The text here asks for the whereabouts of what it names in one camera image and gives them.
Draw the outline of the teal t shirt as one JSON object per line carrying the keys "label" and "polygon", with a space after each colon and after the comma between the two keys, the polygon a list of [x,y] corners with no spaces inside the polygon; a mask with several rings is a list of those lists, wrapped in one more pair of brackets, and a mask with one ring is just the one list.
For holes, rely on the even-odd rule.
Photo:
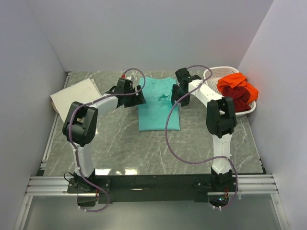
{"label": "teal t shirt", "polygon": [[176,79],[171,77],[140,79],[140,85],[144,86],[142,93],[146,103],[138,106],[139,131],[165,130],[168,116],[170,118],[167,129],[180,130],[179,107],[176,106],[172,114],[169,114],[172,108],[172,88],[176,83]]}

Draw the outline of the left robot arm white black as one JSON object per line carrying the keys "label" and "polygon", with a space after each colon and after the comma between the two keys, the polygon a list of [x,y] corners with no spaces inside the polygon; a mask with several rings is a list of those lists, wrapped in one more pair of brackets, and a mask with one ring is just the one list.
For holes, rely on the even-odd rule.
{"label": "left robot arm white black", "polygon": [[88,103],[73,102],[64,122],[62,133],[70,142],[74,160],[74,173],[80,177],[79,187],[86,193],[95,189],[92,178],[94,165],[90,143],[95,138],[98,117],[121,106],[125,108],[145,104],[142,89],[145,85],[133,86],[131,78],[119,78],[101,98]]}

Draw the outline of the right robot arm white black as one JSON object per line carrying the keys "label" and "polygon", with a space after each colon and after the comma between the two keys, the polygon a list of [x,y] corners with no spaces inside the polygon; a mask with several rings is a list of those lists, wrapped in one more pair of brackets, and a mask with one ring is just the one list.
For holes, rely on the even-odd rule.
{"label": "right robot arm white black", "polygon": [[181,68],[175,72],[178,84],[172,88],[172,108],[180,104],[187,106],[190,96],[195,96],[206,107],[206,127],[213,138],[213,157],[207,160],[196,162],[196,164],[212,161],[211,187],[215,191],[222,191],[227,186],[227,177],[235,172],[230,162],[230,143],[234,128],[236,127],[236,114],[234,101],[231,97],[223,97],[211,89],[205,81],[213,72],[207,68],[210,75],[201,78],[198,75],[191,75],[187,68]]}

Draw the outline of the white plastic laundry basket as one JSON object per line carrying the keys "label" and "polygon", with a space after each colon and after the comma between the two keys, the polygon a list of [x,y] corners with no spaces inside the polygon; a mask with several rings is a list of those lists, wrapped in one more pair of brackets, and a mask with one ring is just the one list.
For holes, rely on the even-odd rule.
{"label": "white plastic laundry basket", "polygon": [[[227,67],[227,66],[222,66],[222,67],[214,67],[211,68],[213,75],[206,81],[206,84],[216,93],[222,95],[221,92],[218,91],[217,89],[217,83],[218,80],[229,75],[229,74],[233,74],[233,73],[239,73],[239,71],[233,67]],[[239,112],[236,113],[236,116],[243,116],[243,115],[247,115],[251,112],[253,112],[256,109],[256,101],[253,101],[252,103],[249,104],[250,106],[250,110],[248,111],[244,111],[244,112]]]}

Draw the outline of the folded cream t shirt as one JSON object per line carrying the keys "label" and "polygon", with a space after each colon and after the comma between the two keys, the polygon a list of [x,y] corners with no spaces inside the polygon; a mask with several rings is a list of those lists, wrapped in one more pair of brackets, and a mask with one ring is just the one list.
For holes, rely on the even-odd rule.
{"label": "folded cream t shirt", "polygon": [[64,122],[69,108],[73,102],[88,103],[100,98],[102,95],[94,80],[86,79],[68,88],[65,88],[53,95],[51,100]]}

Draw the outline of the orange t shirt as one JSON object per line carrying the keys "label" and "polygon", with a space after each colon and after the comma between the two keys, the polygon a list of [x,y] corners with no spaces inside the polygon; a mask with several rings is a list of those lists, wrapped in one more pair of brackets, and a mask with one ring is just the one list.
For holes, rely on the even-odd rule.
{"label": "orange t shirt", "polygon": [[244,87],[250,92],[249,104],[258,99],[259,91],[247,81],[247,77],[241,72],[229,74],[218,80],[217,89],[222,93],[224,87]]}

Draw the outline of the dark red t shirt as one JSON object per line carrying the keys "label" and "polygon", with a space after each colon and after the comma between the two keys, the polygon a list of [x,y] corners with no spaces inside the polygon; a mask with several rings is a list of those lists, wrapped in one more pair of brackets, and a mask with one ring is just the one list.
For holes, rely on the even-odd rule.
{"label": "dark red t shirt", "polygon": [[249,98],[250,92],[244,87],[234,87],[230,86],[224,87],[222,91],[224,97],[231,97],[234,101],[235,112],[244,112],[250,110]]}

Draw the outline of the folded tan t shirt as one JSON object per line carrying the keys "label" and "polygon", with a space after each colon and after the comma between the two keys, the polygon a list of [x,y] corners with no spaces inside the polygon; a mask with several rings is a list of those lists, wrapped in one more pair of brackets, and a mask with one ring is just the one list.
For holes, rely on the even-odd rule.
{"label": "folded tan t shirt", "polygon": [[53,101],[51,102],[51,106],[52,106],[52,108],[54,109],[54,111],[55,111],[57,114],[59,114],[59,112],[58,112],[58,110],[56,109],[55,104],[53,103]]}

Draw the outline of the black base crossbar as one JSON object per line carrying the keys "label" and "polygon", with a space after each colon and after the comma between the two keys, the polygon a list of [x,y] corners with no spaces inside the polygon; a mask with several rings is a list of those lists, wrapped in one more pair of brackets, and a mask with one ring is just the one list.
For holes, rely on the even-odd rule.
{"label": "black base crossbar", "polygon": [[211,174],[97,175],[87,184],[73,176],[67,188],[81,206],[106,202],[194,201],[208,202],[209,193],[233,192],[234,176]]}

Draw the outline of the aluminium frame rail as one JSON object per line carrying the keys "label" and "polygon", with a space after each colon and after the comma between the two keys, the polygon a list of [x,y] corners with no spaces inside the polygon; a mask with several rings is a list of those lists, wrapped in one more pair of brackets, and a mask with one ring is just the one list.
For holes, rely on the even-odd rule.
{"label": "aluminium frame rail", "polygon": [[[238,176],[238,188],[239,197],[247,194],[270,194],[281,229],[290,229],[273,175],[241,174]],[[30,177],[14,229],[24,228],[34,196],[72,196],[67,189],[68,182],[60,176]]]}

